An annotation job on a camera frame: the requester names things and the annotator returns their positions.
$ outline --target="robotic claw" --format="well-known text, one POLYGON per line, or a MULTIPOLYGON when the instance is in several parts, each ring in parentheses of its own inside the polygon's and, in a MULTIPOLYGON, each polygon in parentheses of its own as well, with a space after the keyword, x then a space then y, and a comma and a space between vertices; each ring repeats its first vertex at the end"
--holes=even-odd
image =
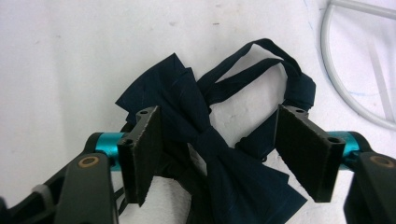
MULTIPOLYGON (((121 170, 126 203, 143 204, 163 151, 158 106, 136 114, 129 133, 94 133, 80 155, 16 206, 0 198, 0 223, 118 223, 110 169, 121 170)), ((355 172, 348 223, 396 223, 396 160, 359 133, 326 133, 299 108, 280 105, 276 150, 316 203, 328 203, 340 167, 355 172)))

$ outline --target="dark blue fabric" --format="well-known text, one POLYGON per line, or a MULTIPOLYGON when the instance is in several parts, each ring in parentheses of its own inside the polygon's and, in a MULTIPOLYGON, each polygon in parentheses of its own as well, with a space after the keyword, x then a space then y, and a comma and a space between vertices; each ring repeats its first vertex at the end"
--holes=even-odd
MULTIPOLYGON (((301 88, 309 87, 312 80, 301 78, 304 74, 301 73, 297 62, 289 55, 267 39, 256 42, 265 47, 269 45, 270 51, 285 59, 285 61, 267 60, 262 64, 268 66, 267 64, 282 63, 288 76, 295 76, 288 78, 289 92, 299 94, 301 88)), ((248 72, 242 73, 238 78, 225 79, 219 85, 215 82, 245 55, 254 43, 249 43, 250 46, 238 50, 236 55, 221 63, 218 69, 215 68, 203 76, 198 84, 191 69, 184 68, 176 54, 173 54, 145 72, 117 101, 117 105, 130 113, 127 120, 132 123, 135 123, 133 117, 139 110, 159 105, 163 115, 164 137, 173 141, 191 143, 203 157, 206 162, 216 223, 284 223, 306 202, 304 197, 288 185, 287 175, 266 167, 257 160, 259 156, 255 154, 262 153, 249 153, 249 149, 236 150, 228 147, 209 121, 210 104, 227 99, 248 84, 243 80, 249 76, 248 72)), ((254 76, 266 70, 259 66, 256 68, 258 72, 252 73, 255 74, 254 76)), ((313 99, 310 94, 305 98, 313 99)), ((288 102, 310 105, 309 100, 294 96, 290 97, 288 102)), ((269 123, 271 125, 264 122, 253 135, 260 138, 260 135, 274 134, 274 132, 268 133, 271 129, 266 126, 272 127, 272 121, 269 123)), ((248 147, 243 141, 240 145, 248 147)))

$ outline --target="white surface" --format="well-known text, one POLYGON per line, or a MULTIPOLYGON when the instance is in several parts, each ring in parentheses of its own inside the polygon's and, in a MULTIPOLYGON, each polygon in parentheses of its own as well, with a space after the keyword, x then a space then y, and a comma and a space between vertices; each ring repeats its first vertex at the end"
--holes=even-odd
MULTIPOLYGON (((375 4, 396 9, 390 0, 375 4)), ((310 111, 317 125, 326 131, 362 133, 374 150, 396 157, 395 132, 353 112, 322 70, 318 31, 325 7, 323 0, 1 1, 0 195, 8 206, 15 205, 75 158, 91 133, 118 131, 126 113, 114 102, 134 79, 171 53, 199 78, 247 42, 263 37, 273 39, 317 83, 310 111)), ((336 34, 344 32, 334 27, 336 34)), ((337 46, 350 45, 339 38, 337 46)), ((355 50, 352 55, 360 55, 361 49, 355 50)), ((266 55, 255 48, 234 71, 266 55)), ((394 54, 380 57, 395 64, 394 54)), ((281 101, 281 73, 275 67, 229 101, 213 106, 212 122, 230 145, 281 101)), ((267 163, 287 171, 276 153, 267 163)), ((345 223, 350 178, 350 172, 340 172, 332 202, 309 200, 290 223, 345 223)), ((290 183, 303 191, 293 177, 290 183)), ((121 186, 119 176, 114 186, 121 186)), ((185 223, 189 199, 178 183, 156 177, 147 202, 142 208, 129 205, 120 222, 185 223)))

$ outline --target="white tube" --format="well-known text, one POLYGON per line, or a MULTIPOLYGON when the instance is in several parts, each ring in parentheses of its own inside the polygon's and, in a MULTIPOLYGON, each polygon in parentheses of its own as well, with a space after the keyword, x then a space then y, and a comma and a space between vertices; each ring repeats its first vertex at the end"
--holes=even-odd
POLYGON ((332 4, 332 2, 333 1, 331 1, 329 6, 327 7, 326 13, 323 18, 323 22, 322 22, 322 26, 321 26, 321 33, 320 33, 321 53, 322 53, 324 65, 326 67, 327 74, 329 75, 329 78, 332 81, 332 84, 334 85, 335 89, 338 91, 340 96, 359 115, 370 120, 372 123, 375 123, 382 127, 396 131, 396 123, 395 122, 390 122, 386 119, 382 119, 379 116, 377 116, 376 114, 373 114, 372 112, 368 111, 362 105, 360 105, 348 93, 347 89, 342 84, 340 77, 337 75, 337 72, 335 71, 334 64, 332 62, 330 46, 329 46, 330 21, 331 21, 332 13, 335 8, 335 6, 332 4))
POLYGON ((355 2, 355 1, 349 1, 349 0, 332 0, 331 4, 339 7, 346 7, 360 12, 369 13, 376 16, 396 20, 396 10, 392 10, 388 8, 376 7, 376 6, 355 2))

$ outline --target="bow tie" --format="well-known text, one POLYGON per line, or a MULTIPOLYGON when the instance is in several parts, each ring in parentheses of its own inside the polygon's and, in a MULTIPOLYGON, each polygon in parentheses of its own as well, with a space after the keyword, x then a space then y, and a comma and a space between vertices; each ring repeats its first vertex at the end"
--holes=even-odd
POLYGON ((210 105, 226 100, 278 63, 288 75, 283 104, 308 110, 314 101, 315 83, 268 39, 246 44, 198 82, 192 70, 173 54, 140 76, 117 101, 129 112, 127 121, 132 123, 139 110, 159 105, 164 138, 190 143, 204 159, 216 223, 284 223, 306 202, 288 185, 288 175, 262 165, 260 160, 274 149, 275 114, 243 138, 237 149, 228 147, 209 120, 210 105), (216 83, 253 44, 283 60, 262 60, 216 83))

